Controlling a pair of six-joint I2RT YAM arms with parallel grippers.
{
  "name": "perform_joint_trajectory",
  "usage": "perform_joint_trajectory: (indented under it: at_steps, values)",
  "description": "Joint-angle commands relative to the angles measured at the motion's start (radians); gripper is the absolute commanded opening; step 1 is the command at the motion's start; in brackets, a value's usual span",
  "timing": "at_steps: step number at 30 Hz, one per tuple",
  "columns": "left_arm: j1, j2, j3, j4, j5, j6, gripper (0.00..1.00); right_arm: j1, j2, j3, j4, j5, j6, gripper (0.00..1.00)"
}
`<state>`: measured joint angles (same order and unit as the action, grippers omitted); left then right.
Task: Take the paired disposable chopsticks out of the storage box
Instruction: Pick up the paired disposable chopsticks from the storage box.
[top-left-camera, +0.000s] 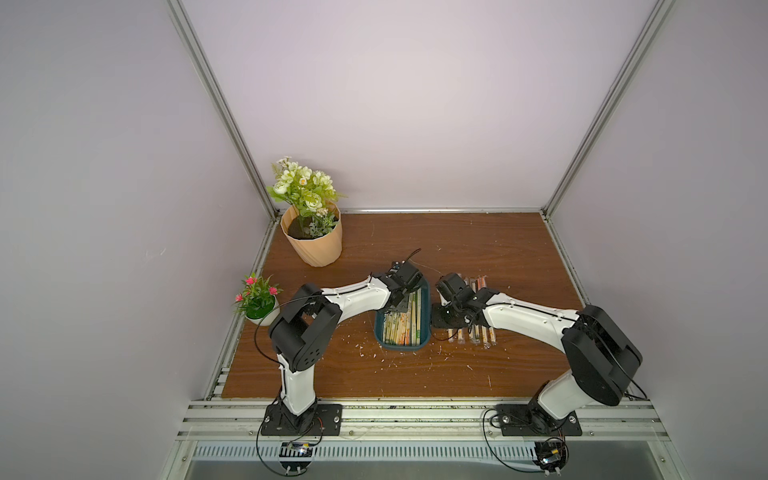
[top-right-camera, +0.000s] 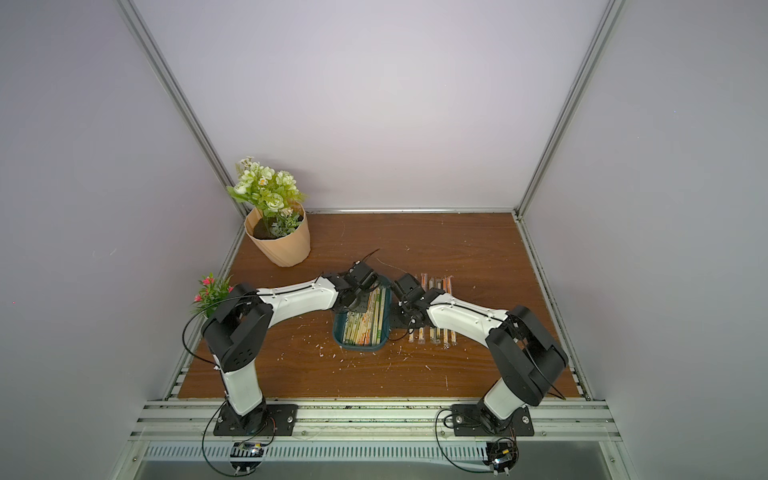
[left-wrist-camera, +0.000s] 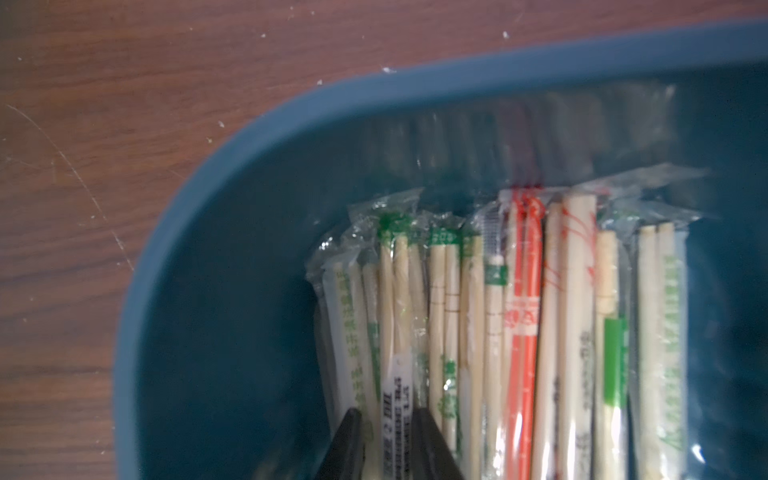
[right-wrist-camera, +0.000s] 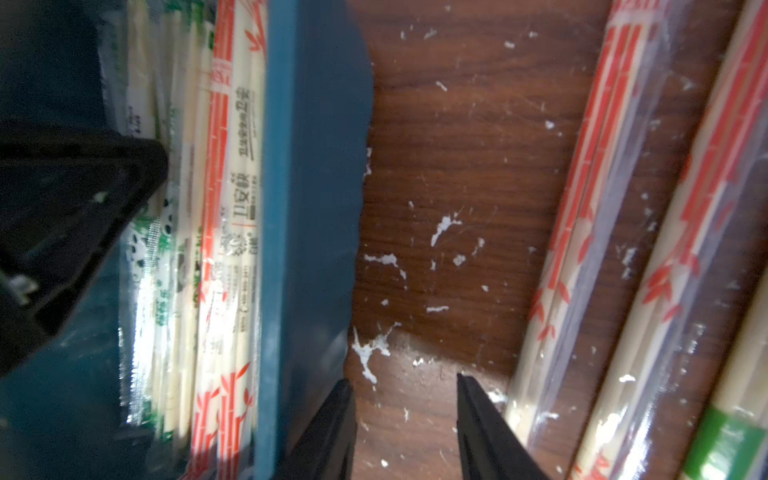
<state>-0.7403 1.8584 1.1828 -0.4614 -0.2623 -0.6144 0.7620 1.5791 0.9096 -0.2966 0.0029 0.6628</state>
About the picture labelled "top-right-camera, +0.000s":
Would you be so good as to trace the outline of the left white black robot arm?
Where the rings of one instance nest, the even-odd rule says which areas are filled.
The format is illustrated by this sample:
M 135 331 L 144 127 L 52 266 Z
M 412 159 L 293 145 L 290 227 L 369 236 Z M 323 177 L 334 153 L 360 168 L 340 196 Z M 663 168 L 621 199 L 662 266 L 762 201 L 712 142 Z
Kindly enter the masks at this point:
M 201 327 L 222 378 L 228 410 L 241 420 L 263 408 L 254 362 L 272 326 L 315 311 L 349 310 L 378 280 L 370 266 L 358 261 L 342 273 L 285 287 L 235 285 Z

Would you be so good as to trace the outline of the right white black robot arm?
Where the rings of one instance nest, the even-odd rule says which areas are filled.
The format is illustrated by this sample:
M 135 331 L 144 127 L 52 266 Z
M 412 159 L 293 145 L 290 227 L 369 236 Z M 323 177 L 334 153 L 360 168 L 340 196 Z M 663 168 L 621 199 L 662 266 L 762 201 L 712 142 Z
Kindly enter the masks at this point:
M 525 306 L 482 307 L 442 289 L 425 290 L 410 274 L 392 289 L 408 325 L 451 330 L 489 350 L 500 379 L 475 407 L 475 421 L 487 429 L 505 425 L 523 407 L 540 405 L 568 367 L 559 341 Z

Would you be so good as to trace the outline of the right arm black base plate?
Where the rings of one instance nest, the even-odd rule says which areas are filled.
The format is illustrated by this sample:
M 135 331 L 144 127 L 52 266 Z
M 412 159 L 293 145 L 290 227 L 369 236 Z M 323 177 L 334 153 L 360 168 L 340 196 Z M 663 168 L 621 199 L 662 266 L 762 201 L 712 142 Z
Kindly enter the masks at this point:
M 453 404 L 445 424 L 458 437 L 532 437 L 535 434 L 527 406 L 519 407 L 508 417 L 499 419 L 479 404 Z

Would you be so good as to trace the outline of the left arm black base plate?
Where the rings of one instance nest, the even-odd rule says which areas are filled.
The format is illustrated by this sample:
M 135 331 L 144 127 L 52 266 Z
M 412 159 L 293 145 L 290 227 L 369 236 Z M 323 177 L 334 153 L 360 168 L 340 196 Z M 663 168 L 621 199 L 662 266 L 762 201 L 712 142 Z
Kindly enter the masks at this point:
M 297 412 L 297 404 L 258 405 L 251 412 L 238 415 L 229 403 L 225 403 L 215 417 L 213 435 L 223 436 L 291 436 Z

